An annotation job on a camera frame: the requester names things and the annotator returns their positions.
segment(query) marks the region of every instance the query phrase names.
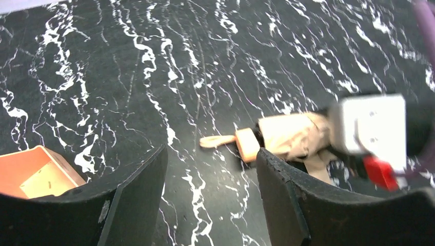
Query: wooden block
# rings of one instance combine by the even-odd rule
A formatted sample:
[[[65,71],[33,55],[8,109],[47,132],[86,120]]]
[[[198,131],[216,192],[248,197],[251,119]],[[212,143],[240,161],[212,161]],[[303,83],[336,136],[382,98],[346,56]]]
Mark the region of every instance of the wooden block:
[[[260,150],[260,144],[250,128],[241,129],[235,132],[237,148],[246,163],[255,161]]]

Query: table surface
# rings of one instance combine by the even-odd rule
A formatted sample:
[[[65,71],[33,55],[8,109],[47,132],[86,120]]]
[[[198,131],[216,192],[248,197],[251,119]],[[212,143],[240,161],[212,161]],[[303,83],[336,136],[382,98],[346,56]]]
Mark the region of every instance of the table surface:
[[[78,0],[4,14],[0,154],[45,145],[91,181],[167,144],[155,245],[270,245],[254,166],[199,138],[344,92],[435,103],[424,52],[406,0]]]

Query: red component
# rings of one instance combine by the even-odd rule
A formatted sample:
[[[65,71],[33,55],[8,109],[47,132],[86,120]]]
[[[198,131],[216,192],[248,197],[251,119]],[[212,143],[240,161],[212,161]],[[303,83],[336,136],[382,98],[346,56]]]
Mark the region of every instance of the red component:
[[[364,167],[368,178],[389,191],[397,190],[399,185],[393,175],[393,168],[389,163],[381,161],[374,156],[368,156],[363,159]]]

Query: orange box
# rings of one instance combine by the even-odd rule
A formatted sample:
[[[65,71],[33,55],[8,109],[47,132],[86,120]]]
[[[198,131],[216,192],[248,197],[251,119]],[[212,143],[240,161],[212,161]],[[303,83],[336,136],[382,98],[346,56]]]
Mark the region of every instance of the orange box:
[[[44,146],[0,156],[0,192],[31,199],[59,196],[86,184],[59,154]]]

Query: white device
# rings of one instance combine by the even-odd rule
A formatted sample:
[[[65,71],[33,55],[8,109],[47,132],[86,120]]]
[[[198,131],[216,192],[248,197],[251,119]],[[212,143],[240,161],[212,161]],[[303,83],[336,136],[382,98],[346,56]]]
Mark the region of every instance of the white device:
[[[406,104],[401,94],[345,98],[328,110],[331,145],[349,154],[371,154],[398,172],[406,168]],[[400,188],[404,177],[396,178]]]

